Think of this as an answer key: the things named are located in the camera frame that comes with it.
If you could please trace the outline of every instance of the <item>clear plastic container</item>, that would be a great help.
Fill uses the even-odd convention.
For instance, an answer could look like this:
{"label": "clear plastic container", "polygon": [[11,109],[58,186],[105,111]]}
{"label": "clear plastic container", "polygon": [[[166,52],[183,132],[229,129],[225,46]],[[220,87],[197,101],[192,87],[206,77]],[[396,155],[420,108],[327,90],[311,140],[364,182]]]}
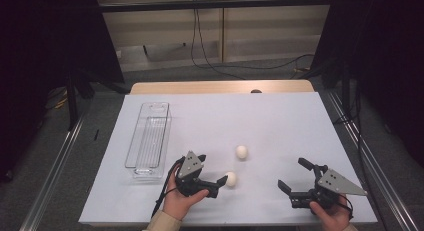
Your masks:
{"label": "clear plastic container", "polygon": [[162,178],[170,129],[168,103],[142,104],[125,163],[125,167],[132,170],[134,178]]}

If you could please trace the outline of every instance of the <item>white table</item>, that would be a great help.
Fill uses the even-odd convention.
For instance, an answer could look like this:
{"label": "white table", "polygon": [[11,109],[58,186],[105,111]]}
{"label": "white table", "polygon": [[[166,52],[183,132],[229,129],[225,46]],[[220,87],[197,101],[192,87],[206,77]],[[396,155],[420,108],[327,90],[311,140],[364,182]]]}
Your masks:
{"label": "white table", "polygon": [[[216,181],[227,171],[238,175],[234,188],[222,187],[217,199],[192,207],[186,226],[310,225],[308,209],[292,209],[277,187],[281,179],[293,191],[313,187],[314,174],[299,157],[335,169],[359,185],[318,93],[128,95],[79,222],[94,226],[146,225],[165,177],[134,180],[124,167],[141,104],[168,102],[172,114],[165,172],[193,150],[206,154],[202,180]],[[237,145],[249,149],[246,161]],[[353,223],[376,222],[366,197],[348,196]]]}

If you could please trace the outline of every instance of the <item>person's hand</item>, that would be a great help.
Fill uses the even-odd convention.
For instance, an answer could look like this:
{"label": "person's hand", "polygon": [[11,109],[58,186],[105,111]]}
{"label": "person's hand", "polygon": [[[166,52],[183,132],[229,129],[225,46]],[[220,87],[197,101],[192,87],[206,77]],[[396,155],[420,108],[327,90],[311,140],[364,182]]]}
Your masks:
{"label": "person's hand", "polygon": [[177,185],[175,183],[175,172],[177,171],[178,167],[179,165],[174,168],[172,171],[173,174],[169,178],[167,192],[169,190],[172,191],[170,191],[165,196],[163,212],[174,217],[175,219],[182,220],[187,215],[190,207],[205,198],[209,191],[204,189],[190,197],[186,197],[181,194],[178,189],[176,189]]}
{"label": "person's hand", "polygon": [[[346,199],[339,197],[339,203],[346,206]],[[310,202],[312,211],[321,219],[324,231],[341,231],[349,225],[349,211],[335,204],[324,210],[317,202]]]}

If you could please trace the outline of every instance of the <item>sleeve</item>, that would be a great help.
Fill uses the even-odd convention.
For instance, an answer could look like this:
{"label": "sleeve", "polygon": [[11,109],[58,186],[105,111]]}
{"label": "sleeve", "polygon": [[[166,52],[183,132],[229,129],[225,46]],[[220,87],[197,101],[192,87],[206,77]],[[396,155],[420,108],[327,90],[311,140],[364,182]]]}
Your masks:
{"label": "sleeve", "polygon": [[352,224],[349,224],[349,226],[343,229],[343,231],[358,231],[358,230],[355,228],[355,226],[353,226]]}
{"label": "sleeve", "polygon": [[177,220],[168,214],[158,210],[150,220],[148,231],[178,231],[181,226],[181,221]]}

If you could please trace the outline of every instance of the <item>white egg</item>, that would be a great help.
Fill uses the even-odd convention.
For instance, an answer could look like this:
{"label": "white egg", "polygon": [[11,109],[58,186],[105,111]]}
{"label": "white egg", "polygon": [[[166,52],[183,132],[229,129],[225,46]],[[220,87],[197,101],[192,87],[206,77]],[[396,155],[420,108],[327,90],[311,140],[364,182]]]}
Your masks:
{"label": "white egg", "polygon": [[227,172],[225,175],[228,176],[227,182],[225,183],[225,185],[229,187],[233,187],[234,185],[236,185],[237,176],[234,172]]}
{"label": "white egg", "polygon": [[245,159],[247,157],[248,151],[246,146],[239,145],[236,148],[236,155],[239,159]]}

